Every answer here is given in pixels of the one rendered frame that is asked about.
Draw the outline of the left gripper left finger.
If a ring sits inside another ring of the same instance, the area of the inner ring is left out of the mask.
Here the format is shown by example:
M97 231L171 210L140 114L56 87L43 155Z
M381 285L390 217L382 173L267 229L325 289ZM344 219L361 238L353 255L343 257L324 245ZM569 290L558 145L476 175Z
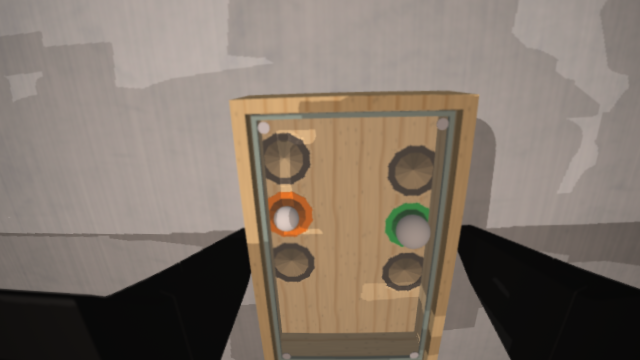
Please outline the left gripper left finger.
M0 289L0 359L221 360L250 275L242 228L108 296Z

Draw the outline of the wooden ball-in-hole puzzle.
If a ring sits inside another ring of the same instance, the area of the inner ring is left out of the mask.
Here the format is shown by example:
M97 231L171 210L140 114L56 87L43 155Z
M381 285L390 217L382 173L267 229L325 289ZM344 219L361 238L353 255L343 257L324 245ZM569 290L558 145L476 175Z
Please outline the wooden ball-in-hole puzzle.
M265 360L437 360L478 101L229 101Z

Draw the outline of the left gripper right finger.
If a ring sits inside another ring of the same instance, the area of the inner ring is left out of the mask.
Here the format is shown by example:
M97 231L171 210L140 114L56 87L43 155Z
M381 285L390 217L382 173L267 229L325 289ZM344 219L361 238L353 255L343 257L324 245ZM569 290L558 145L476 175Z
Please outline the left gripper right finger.
M640 360L640 289L473 225L457 249L511 360Z

